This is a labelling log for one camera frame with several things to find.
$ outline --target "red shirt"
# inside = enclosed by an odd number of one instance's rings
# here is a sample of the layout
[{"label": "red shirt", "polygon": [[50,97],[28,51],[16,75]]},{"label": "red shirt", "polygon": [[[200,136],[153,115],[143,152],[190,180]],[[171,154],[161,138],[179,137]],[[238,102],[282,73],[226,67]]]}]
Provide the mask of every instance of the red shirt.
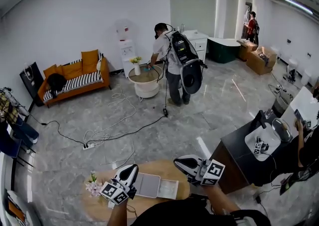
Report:
[{"label": "red shirt", "polygon": [[256,20],[252,18],[248,23],[248,34],[252,34],[253,30],[256,28]]}]

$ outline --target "round wooden table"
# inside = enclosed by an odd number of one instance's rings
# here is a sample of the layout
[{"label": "round wooden table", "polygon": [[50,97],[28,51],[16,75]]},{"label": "round wooden table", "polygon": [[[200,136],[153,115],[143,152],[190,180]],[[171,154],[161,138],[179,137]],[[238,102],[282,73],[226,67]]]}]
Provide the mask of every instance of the round wooden table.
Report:
[{"label": "round wooden table", "polygon": [[[107,172],[96,173],[97,181],[105,183],[109,181],[110,178],[114,177],[116,170],[111,170]],[[178,170],[173,161],[170,160],[158,160],[153,162],[148,162],[139,165],[139,173],[158,175],[162,179],[178,181],[177,189],[177,200],[187,199],[190,193],[189,183],[187,181],[186,175],[184,175],[180,170]],[[85,184],[90,179],[87,177],[83,183],[82,188],[82,202],[85,212],[94,220],[97,221],[108,221],[112,209],[108,208],[108,200],[103,197],[90,197],[90,193],[85,189]],[[144,211],[150,207],[168,201],[168,199],[163,198],[144,198],[140,196],[135,196],[133,200],[129,199],[128,205],[135,208],[137,215],[141,215]],[[128,219],[135,218],[134,213],[128,212]]]}]

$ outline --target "black hair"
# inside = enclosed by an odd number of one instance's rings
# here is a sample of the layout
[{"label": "black hair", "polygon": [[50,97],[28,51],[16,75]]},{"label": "black hair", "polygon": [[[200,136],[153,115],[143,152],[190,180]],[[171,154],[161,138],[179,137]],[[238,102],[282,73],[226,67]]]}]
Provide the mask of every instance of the black hair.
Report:
[{"label": "black hair", "polygon": [[168,31],[168,28],[167,28],[167,25],[165,23],[158,23],[155,28],[154,28],[154,31]]}]

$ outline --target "gray pants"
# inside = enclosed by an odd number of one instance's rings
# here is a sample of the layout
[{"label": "gray pants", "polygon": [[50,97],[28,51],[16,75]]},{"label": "gray pants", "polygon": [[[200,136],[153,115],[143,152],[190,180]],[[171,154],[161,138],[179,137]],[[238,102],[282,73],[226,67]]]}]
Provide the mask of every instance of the gray pants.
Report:
[{"label": "gray pants", "polygon": [[[169,94],[173,102],[177,105],[182,104],[182,100],[180,98],[179,90],[178,90],[178,85],[180,81],[180,75],[172,74],[170,72],[167,72],[167,81],[168,81],[168,86],[169,86]],[[183,101],[188,102],[190,99],[190,94],[188,94],[183,88]]]}]

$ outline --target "round table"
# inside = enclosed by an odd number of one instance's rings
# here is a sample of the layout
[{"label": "round table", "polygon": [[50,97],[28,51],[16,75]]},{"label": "round table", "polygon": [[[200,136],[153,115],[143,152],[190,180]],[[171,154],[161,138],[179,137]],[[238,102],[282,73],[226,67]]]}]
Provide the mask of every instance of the round table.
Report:
[{"label": "round table", "polygon": [[[97,181],[102,183],[109,181],[110,178],[114,177],[116,171],[117,169],[96,173],[95,175],[97,176]],[[158,175],[162,179],[178,181],[176,199],[184,200],[189,196],[190,187],[187,177],[174,166],[174,163],[171,160],[158,160],[140,164],[139,173]],[[90,193],[85,189],[85,184],[89,179],[90,177],[87,177],[82,188],[82,203],[84,210],[92,219],[96,221],[108,221],[110,219],[112,209],[108,208],[108,201],[105,198],[90,197]],[[128,204],[135,208],[136,213],[139,216],[150,207],[165,201],[168,201],[168,199],[151,199],[135,196],[133,200],[129,199]],[[127,212],[127,215],[128,219],[135,218],[134,213]]]},{"label": "round table", "polygon": [[128,78],[134,83],[135,92],[140,98],[153,97],[160,90],[158,78],[161,78],[163,70],[157,65],[153,68],[146,70],[146,65],[140,65],[140,75],[135,75],[134,69],[129,72]]}]

